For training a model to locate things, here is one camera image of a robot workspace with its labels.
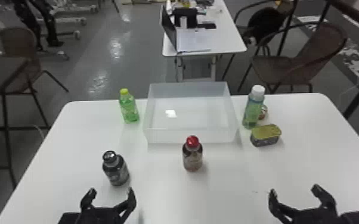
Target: clear plastic container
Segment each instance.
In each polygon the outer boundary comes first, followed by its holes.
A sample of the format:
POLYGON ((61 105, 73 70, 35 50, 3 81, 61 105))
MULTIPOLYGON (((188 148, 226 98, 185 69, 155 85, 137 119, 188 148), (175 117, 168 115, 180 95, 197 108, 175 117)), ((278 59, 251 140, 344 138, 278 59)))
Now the clear plastic container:
POLYGON ((226 82, 154 83, 143 129, 149 143, 231 142, 238 130, 226 82))

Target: laptop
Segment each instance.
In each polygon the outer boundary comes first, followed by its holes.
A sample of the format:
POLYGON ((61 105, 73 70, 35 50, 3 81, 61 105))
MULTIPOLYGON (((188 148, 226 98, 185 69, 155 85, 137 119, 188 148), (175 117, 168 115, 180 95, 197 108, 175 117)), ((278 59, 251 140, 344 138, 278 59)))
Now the laptop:
POLYGON ((177 29, 171 22, 164 5, 162 5, 160 21, 168 39, 178 53, 211 50, 206 29, 177 29))

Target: red lid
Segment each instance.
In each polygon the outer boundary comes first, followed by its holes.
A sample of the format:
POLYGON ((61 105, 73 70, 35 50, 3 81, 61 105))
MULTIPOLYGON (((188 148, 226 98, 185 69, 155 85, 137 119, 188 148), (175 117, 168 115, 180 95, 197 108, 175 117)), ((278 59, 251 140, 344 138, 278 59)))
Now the red lid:
POLYGON ((194 135, 190 135, 190 136, 188 136, 186 143, 187 143, 188 147, 196 148, 199 146, 199 139, 194 135))

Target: white table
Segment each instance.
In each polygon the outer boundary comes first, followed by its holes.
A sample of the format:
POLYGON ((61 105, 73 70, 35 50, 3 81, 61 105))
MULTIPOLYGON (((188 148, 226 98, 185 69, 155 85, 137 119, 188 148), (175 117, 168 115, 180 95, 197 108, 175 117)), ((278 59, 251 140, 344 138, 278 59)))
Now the white table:
MULTIPOLYGON (((240 123, 246 96, 233 97, 240 123)), ((126 198, 112 187, 101 156, 124 156, 138 205, 127 224, 280 223, 268 211, 267 193, 297 208, 315 207, 314 183, 328 190, 340 213, 359 210, 359 136, 321 94, 269 95, 269 115, 283 131, 275 145, 255 148, 240 125, 241 140, 203 144, 204 166, 188 173, 180 145, 149 145, 141 124, 125 125, 118 102, 67 104, 0 215, 0 224, 54 224, 78 211, 90 187, 96 206, 126 198)), ((137 101, 141 115, 146 100, 137 101)))
POLYGON ((223 0, 215 0, 212 10, 207 10, 206 15, 198 15, 198 20, 213 20, 216 24, 216 29, 206 29, 209 33, 209 39, 206 41, 211 42, 211 45, 214 46, 210 51, 205 52, 188 52, 177 54, 174 46, 171 44, 166 33, 163 37, 163 48, 162 55, 164 57, 173 57, 175 58, 176 72, 178 81, 189 82, 189 81, 215 81, 216 76, 216 60, 217 55, 221 54, 233 54, 246 52, 246 46, 237 30, 237 27, 234 24, 233 18, 231 17, 230 12, 227 9, 223 0), (183 69, 184 62, 183 57, 211 57, 211 76, 210 78, 201 78, 201 79, 184 79, 183 69))

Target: plastic bottle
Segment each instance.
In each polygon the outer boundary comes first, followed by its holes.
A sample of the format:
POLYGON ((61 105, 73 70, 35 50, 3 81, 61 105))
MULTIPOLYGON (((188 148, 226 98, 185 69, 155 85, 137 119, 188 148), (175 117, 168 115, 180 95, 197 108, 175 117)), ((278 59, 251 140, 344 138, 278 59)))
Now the plastic bottle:
POLYGON ((139 114, 135 98, 129 94, 128 89, 120 90, 121 113, 126 123, 133 123, 139 120, 139 114))
POLYGON ((259 115, 262 110, 264 92, 265 88, 261 85, 255 85, 252 87, 242 120, 242 125, 246 129, 252 129, 258 122, 259 115))

